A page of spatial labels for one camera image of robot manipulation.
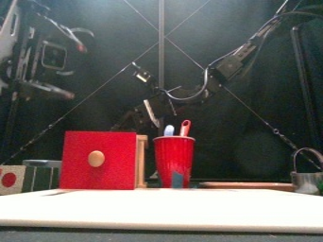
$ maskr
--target handle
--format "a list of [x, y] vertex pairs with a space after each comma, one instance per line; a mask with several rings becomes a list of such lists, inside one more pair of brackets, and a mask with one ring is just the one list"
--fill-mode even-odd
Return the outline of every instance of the handle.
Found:
[[309, 151], [315, 157], [317, 158], [317, 161], [320, 163], [320, 166], [315, 165], [315, 163], [312, 163], [315, 165], [315, 167], [321, 170], [323, 167], [323, 155], [319, 153], [319, 151], [311, 147], [301, 147], [299, 148], [293, 153], [292, 153], [292, 161], [293, 161], [293, 171], [296, 172], [296, 155], [299, 152], [301, 152], [303, 150]]
[[179, 136], [187, 136], [188, 135], [189, 127], [191, 127], [191, 121], [184, 120], [183, 123], [181, 123]]

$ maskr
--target black background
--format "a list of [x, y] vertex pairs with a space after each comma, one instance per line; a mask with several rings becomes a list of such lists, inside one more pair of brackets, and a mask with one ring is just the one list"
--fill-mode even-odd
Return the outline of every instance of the black background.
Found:
[[[165, 89], [179, 85], [193, 89], [201, 82], [200, 67], [205, 68], [245, 43], [283, 3], [283, 0], [165, 0]], [[63, 78], [48, 71], [40, 80], [73, 92], [76, 98], [72, 101], [21, 101], [12, 152], [103, 87], [12, 161], [13, 164], [24, 159], [60, 160], [67, 130], [108, 131], [127, 111], [143, 103], [151, 92], [132, 76], [129, 64], [133, 61], [159, 77], [157, 0], [57, 0], [46, 4], [57, 22], [91, 29], [95, 39], [80, 34], [88, 47], [87, 55], [76, 51], [73, 43], [61, 41], [68, 47], [65, 70], [75, 70], [76, 74]], [[308, 27], [313, 36], [317, 35], [316, 27], [320, 28], [321, 24], [313, 23]], [[311, 147], [288, 31], [289, 26], [267, 41], [253, 68], [228, 83], [228, 88], [299, 147]], [[308, 36], [308, 46], [312, 46], [311, 43], [317, 42]], [[321, 54], [321, 46], [313, 53]], [[316, 86], [317, 92], [321, 91], [320, 82]], [[177, 131], [181, 121], [192, 120], [191, 136], [196, 138], [193, 178], [229, 181], [288, 179], [292, 150], [224, 90], [219, 90], [203, 104], [181, 106], [177, 116], [167, 116], [164, 121], [173, 124]], [[151, 140], [157, 130], [148, 124], [137, 132], [149, 136], [148, 177], [155, 170]]]

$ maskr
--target plastic cup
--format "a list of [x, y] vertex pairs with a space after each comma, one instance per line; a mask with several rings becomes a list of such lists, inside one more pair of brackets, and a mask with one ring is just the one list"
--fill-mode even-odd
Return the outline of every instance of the plastic cup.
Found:
[[187, 136], [160, 136], [153, 139], [160, 187], [189, 187], [195, 141]]

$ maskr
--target small box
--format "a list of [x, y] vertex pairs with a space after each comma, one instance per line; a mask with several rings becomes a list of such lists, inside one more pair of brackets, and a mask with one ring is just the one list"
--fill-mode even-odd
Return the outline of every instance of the small box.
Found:
[[57, 188], [57, 168], [0, 165], [0, 195]]
[[103, 190], [144, 187], [144, 140], [145, 136], [137, 137], [135, 132], [67, 131], [58, 187]]

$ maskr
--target red circle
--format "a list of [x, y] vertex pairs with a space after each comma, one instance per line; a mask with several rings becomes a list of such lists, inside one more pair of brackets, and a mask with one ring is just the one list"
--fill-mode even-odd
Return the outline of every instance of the red circle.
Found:
[[1, 179], [1, 183], [5, 187], [10, 187], [14, 185], [14, 181], [16, 181], [16, 176], [13, 173], [6, 173], [4, 176], [2, 176], [2, 179]]

